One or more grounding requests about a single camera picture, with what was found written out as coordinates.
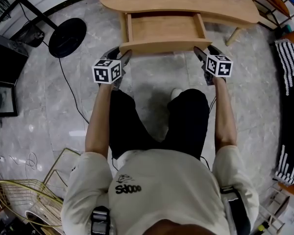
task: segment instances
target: open drawer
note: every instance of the open drawer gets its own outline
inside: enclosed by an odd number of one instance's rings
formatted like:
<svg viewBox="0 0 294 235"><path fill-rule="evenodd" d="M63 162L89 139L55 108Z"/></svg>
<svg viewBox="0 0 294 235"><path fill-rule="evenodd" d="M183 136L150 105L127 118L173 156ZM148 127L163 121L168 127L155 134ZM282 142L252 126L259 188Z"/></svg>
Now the open drawer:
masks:
<svg viewBox="0 0 294 235"><path fill-rule="evenodd" d="M206 49L212 42L199 13L144 12L120 14L123 44L121 53L160 53L193 50L194 46Z"/></svg>

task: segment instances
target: wooden table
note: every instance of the wooden table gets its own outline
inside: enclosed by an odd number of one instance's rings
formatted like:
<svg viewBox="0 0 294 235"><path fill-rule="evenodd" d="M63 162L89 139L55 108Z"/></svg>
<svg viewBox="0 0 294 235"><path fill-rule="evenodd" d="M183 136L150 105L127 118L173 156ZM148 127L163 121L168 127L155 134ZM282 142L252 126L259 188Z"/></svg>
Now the wooden table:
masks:
<svg viewBox="0 0 294 235"><path fill-rule="evenodd" d="M242 28L260 19L252 0L100 0L120 12L123 44L120 51L134 54L206 49L203 22L235 26L230 45Z"/></svg>

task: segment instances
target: leg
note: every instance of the leg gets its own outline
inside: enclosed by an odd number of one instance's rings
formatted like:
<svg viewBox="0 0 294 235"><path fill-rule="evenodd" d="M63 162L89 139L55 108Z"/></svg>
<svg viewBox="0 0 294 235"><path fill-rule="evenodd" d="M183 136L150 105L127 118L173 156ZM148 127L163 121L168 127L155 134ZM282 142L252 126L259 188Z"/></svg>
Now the leg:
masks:
<svg viewBox="0 0 294 235"><path fill-rule="evenodd" d="M176 150L200 158L204 146L209 106L204 93L190 89L168 104L169 130L163 148Z"/></svg>
<svg viewBox="0 0 294 235"><path fill-rule="evenodd" d="M228 39L228 41L226 41L226 46L230 46L234 41L235 39L237 38L237 36L240 34L241 32L241 28L236 28L233 32L233 34L230 36L230 38Z"/></svg>
<svg viewBox="0 0 294 235"><path fill-rule="evenodd" d="M140 121L134 100L124 92L112 91L110 103L110 148L118 159L129 150L159 148Z"/></svg>

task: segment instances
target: striped fabric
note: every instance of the striped fabric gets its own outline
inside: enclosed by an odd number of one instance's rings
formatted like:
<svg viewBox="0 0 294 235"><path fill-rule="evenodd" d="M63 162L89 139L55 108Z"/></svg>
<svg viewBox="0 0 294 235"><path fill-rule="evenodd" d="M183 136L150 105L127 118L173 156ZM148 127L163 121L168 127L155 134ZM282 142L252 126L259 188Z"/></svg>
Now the striped fabric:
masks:
<svg viewBox="0 0 294 235"><path fill-rule="evenodd" d="M281 61L280 92L282 100L282 132L276 179L294 184L294 44L289 40L275 42Z"/></svg>

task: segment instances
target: printed logo on shirt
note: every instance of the printed logo on shirt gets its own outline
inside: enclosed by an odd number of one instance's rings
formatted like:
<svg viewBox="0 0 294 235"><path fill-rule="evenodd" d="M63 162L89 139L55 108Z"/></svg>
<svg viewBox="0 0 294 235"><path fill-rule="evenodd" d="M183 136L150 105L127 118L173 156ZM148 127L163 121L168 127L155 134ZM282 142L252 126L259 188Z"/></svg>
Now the printed logo on shirt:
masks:
<svg viewBox="0 0 294 235"><path fill-rule="evenodd" d="M126 175L126 174L123 174L123 175L119 175L119 179L117 180L117 182L119 184L122 184L122 183L127 183L129 181L135 181L132 177Z"/></svg>
<svg viewBox="0 0 294 235"><path fill-rule="evenodd" d="M140 186L131 186L131 185L116 186L116 194L134 193L141 190L142 188Z"/></svg>

